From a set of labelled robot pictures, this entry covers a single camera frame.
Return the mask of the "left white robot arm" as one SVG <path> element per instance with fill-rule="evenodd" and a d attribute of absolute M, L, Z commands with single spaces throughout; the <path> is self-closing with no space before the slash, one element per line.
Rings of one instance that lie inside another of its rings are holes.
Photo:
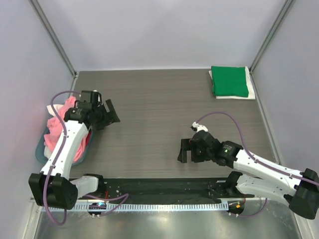
<path fill-rule="evenodd" d="M 102 175 L 85 174 L 70 180 L 76 152 L 89 131 L 102 130 L 120 122 L 111 100 L 77 102 L 64 117 L 64 128 L 58 143 L 40 173 L 32 173 L 28 183 L 39 206 L 70 210 L 79 198 L 91 194 L 100 199 L 106 193 Z"/>

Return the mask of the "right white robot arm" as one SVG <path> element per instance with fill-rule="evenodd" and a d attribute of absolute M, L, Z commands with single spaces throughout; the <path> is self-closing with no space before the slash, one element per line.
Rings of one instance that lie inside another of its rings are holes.
<path fill-rule="evenodd" d="M 181 140 L 178 161 L 187 162 L 191 152 L 194 163 L 212 161 L 233 171 L 224 185 L 226 194 L 261 196 L 280 202 L 295 214 L 313 220 L 319 208 L 319 176 L 307 168 L 294 170 L 263 159 L 232 141 L 220 142 L 200 130 L 192 138 Z"/>

